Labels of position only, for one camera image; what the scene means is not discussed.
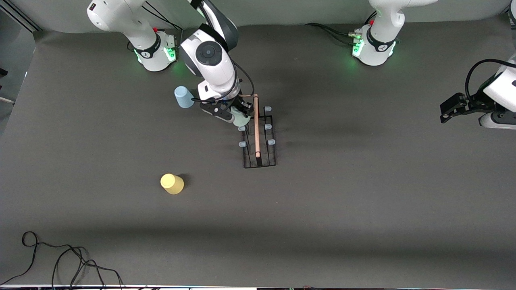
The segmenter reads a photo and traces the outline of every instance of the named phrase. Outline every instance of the white wall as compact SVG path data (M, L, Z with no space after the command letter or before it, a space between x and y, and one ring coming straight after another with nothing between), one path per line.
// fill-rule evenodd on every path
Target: white wall
M67 33L99 32L86 16L91 0L11 0L46 30ZM197 27L201 16L186 0L149 0L170 21ZM359 23L372 12L367 0L212 0L237 26ZM405 10L409 22L484 19L502 12L510 0L440 0ZM145 11L141 15L160 28L169 27Z

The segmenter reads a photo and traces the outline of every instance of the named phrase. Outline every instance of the wooden stick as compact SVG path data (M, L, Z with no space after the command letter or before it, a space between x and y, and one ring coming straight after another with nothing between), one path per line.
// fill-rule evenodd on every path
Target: wooden stick
M256 158L260 158L260 108L258 107L258 94L254 94L254 151Z

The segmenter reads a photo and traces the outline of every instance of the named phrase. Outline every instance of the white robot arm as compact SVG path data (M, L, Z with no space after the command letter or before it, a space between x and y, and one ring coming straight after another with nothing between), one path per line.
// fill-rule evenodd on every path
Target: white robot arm
M379 66L392 55L395 39L405 24L404 8L425 6L438 0L369 0L376 9L377 16L374 24L365 24L355 30L361 33L362 39L357 39L353 56L368 66Z
M240 80L228 54L238 43L238 30L210 0L188 1L207 22L180 47L189 70L204 78L198 85L200 106L217 118L243 126L249 122L253 106L239 96Z
M502 66L478 92L470 95L469 81L473 71L482 63L495 62ZM516 130L516 54L508 61L485 59L475 64L466 78L466 94L456 93L441 104L441 123L460 115L486 113L480 117L485 128Z
M138 60L149 71L161 71L176 60L175 38L154 31L144 19L135 16L145 0L93 0L87 8L91 23L104 31L124 34L135 48Z

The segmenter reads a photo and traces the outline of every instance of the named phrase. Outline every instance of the gray table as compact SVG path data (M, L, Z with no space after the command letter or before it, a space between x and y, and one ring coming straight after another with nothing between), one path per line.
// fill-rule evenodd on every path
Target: gray table
M1 140L2 280L33 230L131 284L516 287L516 134L439 123L471 65L513 53L507 17L407 24L377 68L315 27L240 31L231 55L273 107L274 168L243 169L233 125L179 108L174 88L200 81L182 63L147 72L119 34L38 36ZM181 194L160 188L167 172ZM59 252L13 283L49 283Z

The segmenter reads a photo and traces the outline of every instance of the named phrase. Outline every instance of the green light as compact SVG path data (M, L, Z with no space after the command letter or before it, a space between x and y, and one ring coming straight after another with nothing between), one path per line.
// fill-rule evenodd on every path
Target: green light
M136 57L138 58L138 62L139 62L139 63L141 63L140 56L138 55L138 53L136 52L136 50L134 50L134 53L136 54Z
M394 41L394 44L392 45L391 52L389 53L389 56L391 56L394 52L394 47L396 46L396 41Z
M163 48L165 55L167 56L170 62L175 61L175 49L168 49L166 47Z
M353 49L353 55L358 57L362 52L362 48L364 48L364 40L360 40L357 44L355 44L355 48Z

